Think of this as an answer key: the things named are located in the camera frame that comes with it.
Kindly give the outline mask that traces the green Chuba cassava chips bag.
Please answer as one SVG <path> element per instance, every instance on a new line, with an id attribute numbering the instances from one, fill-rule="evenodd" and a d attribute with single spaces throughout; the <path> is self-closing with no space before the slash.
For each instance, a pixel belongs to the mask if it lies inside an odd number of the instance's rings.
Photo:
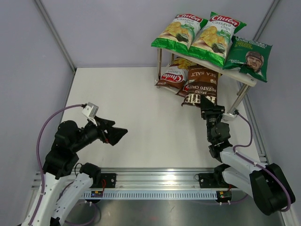
<path id="1" fill-rule="evenodd" d="M 207 22 L 207 19 L 193 14 L 177 14 L 151 46 L 185 54 Z"/>

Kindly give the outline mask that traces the brown Chuba chips bag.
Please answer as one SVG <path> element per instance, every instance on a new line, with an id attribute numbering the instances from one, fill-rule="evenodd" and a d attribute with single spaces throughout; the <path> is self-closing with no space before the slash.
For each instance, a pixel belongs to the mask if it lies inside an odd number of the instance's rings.
<path id="1" fill-rule="evenodd" d="M 156 86 L 182 89 L 187 81 L 188 69 L 192 63 L 192 61 L 182 57 L 176 58 L 166 72 L 161 75 Z"/>
<path id="2" fill-rule="evenodd" d="M 176 95 L 177 95 L 177 96 L 180 96 L 180 97 L 186 97 L 188 91 L 189 91 L 189 83 L 186 82 L 186 83 L 184 84 L 184 86 L 182 87 L 182 89 L 179 90 L 179 91 L 176 93 Z"/>

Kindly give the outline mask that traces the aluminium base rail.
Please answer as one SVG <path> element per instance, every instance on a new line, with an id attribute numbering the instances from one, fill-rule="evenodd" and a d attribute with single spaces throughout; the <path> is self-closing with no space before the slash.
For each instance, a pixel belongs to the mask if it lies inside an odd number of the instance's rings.
<path id="1" fill-rule="evenodd" d="M 213 168 L 105 168 L 101 173 L 116 173 L 117 190 L 199 190 L 199 173 Z M 212 188 L 228 190 L 229 188 Z"/>

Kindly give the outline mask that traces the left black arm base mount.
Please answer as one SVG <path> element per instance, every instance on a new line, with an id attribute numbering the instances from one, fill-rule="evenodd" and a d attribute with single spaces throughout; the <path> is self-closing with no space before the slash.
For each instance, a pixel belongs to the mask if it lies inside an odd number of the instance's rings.
<path id="1" fill-rule="evenodd" d="M 116 186 L 116 173 L 102 173 L 96 177 L 90 188 L 115 188 Z"/>

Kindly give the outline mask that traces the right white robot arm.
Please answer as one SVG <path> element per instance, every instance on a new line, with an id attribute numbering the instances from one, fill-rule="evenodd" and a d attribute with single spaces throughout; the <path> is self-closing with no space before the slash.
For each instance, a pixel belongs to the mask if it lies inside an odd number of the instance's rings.
<path id="1" fill-rule="evenodd" d="M 239 152 L 232 145 L 229 124 L 222 122 L 224 106 L 216 105 L 206 96 L 200 97 L 201 117 L 206 121 L 209 152 L 221 164 L 214 169 L 214 183 L 235 186 L 251 196 L 258 209 L 269 216 L 287 212 L 296 201 L 280 166 L 263 164 Z"/>

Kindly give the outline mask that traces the white two-tier shelf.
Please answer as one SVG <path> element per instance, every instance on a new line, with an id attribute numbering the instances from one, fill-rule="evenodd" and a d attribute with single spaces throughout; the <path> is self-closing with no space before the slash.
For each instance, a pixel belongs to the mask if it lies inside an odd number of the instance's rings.
<path id="1" fill-rule="evenodd" d="M 166 67 L 162 67 L 162 51 L 165 49 L 157 48 L 157 73 L 155 75 L 155 83 L 160 79 L 162 73 L 165 72 L 166 68 L 169 67 L 169 64 Z M 236 109 L 238 110 L 239 104 L 243 101 L 244 97 L 246 96 L 247 92 L 251 87 L 254 87 L 257 83 L 257 80 L 250 75 L 240 73 L 235 70 L 223 70 L 221 67 L 218 67 L 208 61 L 204 61 L 198 58 L 194 58 L 191 56 L 186 56 L 171 50 L 166 49 L 167 52 L 171 54 L 170 56 L 170 63 L 174 60 L 175 56 L 183 57 L 187 60 L 190 60 L 196 64 L 205 66 L 213 71 L 216 71 L 222 75 L 228 76 L 237 82 L 241 82 L 242 86 L 239 88 L 237 92 L 237 98 L 232 104 L 232 106 L 227 110 L 226 113 L 233 113 Z"/>

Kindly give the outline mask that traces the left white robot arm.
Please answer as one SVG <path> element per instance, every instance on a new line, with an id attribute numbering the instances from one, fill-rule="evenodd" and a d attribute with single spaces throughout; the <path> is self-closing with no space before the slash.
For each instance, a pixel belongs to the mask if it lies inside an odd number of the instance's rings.
<path id="1" fill-rule="evenodd" d="M 64 121 L 58 126 L 42 167 L 39 194 L 22 223 L 24 226 L 63 225 L 84 191 L 100 185 L 101 169 L 85 163 L 71 187 L 61 193 L 79 160 L 78 151 L 96 140 L 114 146 L 128 132 L 114 125 L 114 121 L 95 117 L 95 123 L 89 121 L 83 128 L 79 128 L 74 121 Z"/>

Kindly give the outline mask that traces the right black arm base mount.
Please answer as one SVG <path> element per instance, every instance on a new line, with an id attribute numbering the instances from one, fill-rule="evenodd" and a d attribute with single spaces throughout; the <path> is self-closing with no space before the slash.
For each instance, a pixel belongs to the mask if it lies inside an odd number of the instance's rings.
<path id="1" fill-rule="evenodd" d="M 213 173 L 199 173 L 198 182 L 200 188 L 229 188 L 228 184 L 218 182 Z"/>

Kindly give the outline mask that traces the dark green Real chips bag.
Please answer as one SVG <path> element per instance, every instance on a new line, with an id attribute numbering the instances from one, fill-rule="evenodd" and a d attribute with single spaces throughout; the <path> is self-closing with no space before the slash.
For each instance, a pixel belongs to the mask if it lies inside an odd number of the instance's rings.
<path id="1" fill-rule="evenodd" d="M 231 40 L 232 45 L 222 68 L 236 70 L 267 82 L 268 59 L 272 46 L 235 35 Z"/>

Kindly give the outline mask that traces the brown Kettle sea salt bag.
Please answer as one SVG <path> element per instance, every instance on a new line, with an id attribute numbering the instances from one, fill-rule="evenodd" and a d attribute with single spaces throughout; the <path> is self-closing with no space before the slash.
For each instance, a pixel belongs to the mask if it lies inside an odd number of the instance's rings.
<path id="1" fill-rule="evenodd" d="M 188 69 L 188 92 L 181 104 L 200 107 L 201 96 L 217 104 L 217 86 L 221 74 L 201 65 Z"/>

